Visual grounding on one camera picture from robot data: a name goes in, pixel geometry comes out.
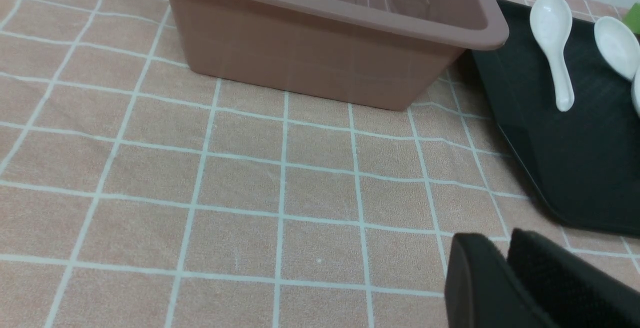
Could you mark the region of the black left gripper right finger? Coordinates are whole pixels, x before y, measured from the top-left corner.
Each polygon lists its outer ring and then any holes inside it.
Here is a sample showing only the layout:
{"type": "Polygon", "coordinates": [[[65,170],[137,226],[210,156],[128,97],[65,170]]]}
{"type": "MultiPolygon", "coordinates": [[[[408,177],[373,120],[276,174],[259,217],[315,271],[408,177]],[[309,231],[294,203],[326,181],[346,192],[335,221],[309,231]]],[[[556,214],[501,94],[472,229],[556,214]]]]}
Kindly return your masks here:
{"type": "Polygon", "coordinates": [[[640,296],[537,232],[514,229],[507,262],[562,328],[637,328],[640,296]]]}

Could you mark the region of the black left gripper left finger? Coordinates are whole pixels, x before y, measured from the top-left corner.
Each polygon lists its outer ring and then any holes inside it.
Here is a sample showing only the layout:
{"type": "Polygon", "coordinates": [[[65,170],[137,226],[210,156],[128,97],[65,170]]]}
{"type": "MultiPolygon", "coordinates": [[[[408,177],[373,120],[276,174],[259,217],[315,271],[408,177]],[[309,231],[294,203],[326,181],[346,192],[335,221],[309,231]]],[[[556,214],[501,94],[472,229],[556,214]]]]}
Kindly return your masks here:
{"type": "Polygon", "coordinates": [[[450,328],[557,328],[484,235],[456,233],[445,281],[450,328]]]}

